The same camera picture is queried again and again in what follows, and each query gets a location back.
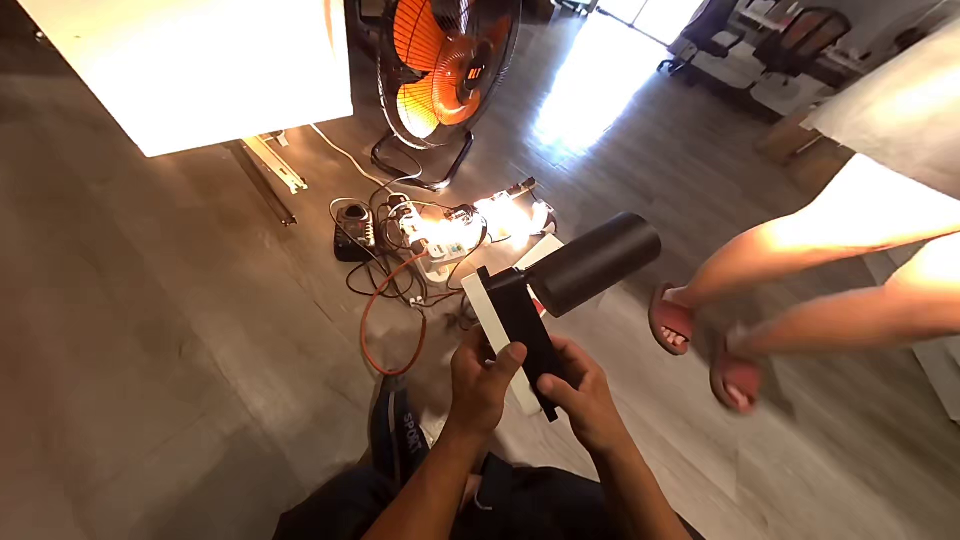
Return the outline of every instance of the red slide sandal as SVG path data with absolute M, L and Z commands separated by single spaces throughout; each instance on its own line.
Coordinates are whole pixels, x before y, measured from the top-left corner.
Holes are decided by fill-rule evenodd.
M 710 364 L 710 388 L 726 408 L 740 414 L 749 414 L 756 408 L 762 381 L 760 367 L 752 361 L 734 356 L 727 350 L 727 337 L 721 337 L 716 357 Z M 736 399 L 731 387 L 742 397 Z
M 663 300 L 663 293 L 672 288 L 674 288 L 672 283 L 662 283 L 657 287 L 653 298 L 650 300 L 648 319 L 650 320 L 650 332 L 653 333 L 657 343 L 660 343 L 660 346 L 667 353 L 680 356 L 686 354 L 690 338 L 693 337 L 693 311 L 688 307 Z M 663 332 L 660 331 L 663 327 L 682 335 L 686 338 L 686 341 L 680 345 L 670 343 L 663 337 Z

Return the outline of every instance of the man's left hand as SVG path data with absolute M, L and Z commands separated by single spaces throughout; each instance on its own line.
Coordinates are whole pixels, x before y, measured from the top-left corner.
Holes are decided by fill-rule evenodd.
M 488 363 L 483 353 L 483 329 L 470 329 L 453 354 L 453 404 L 446 424 L 459 432 L 486 441 L 503 416 L 507 388 L 527 357 L 522 343 L 511 343 L 500 351 L 496 362 Z

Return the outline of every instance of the white power strip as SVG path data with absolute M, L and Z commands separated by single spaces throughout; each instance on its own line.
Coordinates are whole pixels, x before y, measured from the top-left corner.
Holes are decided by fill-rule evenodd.
M 477 240 L 486 240 L 480 238 L 482 226 L 479 223 L 469 223 L 466 216 L 453 216 L 453 219 L 445 219 L 440 224 L 428 224 L 420 213 L 408 205 L 404 209 L 403 215 L 398 222 L 403 231 L 404 241 L 409 245 L 423 242 L 427 251 L 427 257 L 417 259 L 417 266 L 422 274 L 431 282 L 443 283 L 450 275 L 453 264 L 460 262 L 470 253 L 475 243 L 464 243 L 462 238 L 476 238 Z M 437 234 L 438 230 L 449 228 L 449 234 Z M 437 236 L 447 236 L 447 240 L 437 240 Z

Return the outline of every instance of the black shorts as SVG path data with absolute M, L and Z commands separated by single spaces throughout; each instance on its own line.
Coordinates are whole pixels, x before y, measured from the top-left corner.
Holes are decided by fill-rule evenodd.
M 476 500 L 457 515 L 450 538 L 565 540 L 622 538 L 600 484 L 552 467 L 514 468 L 488 456 Z M 284 513 L 275 540 L 354 540 L 398 493 L 371 467 L 352 469 Z M 686 521 L 691 538 L 702 540 Z

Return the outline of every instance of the orange fan blade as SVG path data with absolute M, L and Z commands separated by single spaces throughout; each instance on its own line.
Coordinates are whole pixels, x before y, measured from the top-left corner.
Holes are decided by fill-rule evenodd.
M 396 110 L 410 135 L 419 138 L 430 136 L 440 123 L 434 112 L 433 74 L 401 86 L 396 95 Z
M 454 41 L 444 51 L 443 57 L 437 62 L 437 70 L 433 72 L 433 106 L 437 118 L 445 126 L 463 122 L 480 107 L 479 89 L 470 93 L 466 103 L 461 103 L 457 97 L 457 86 L 467 76 L 473 44 L 473 40 L 468 38 Z
M 394 47 L 403 63 L 433 71 L 444 44 L 444 31 L 433 17 L 430 0 L 400 0 L 394 18 Z

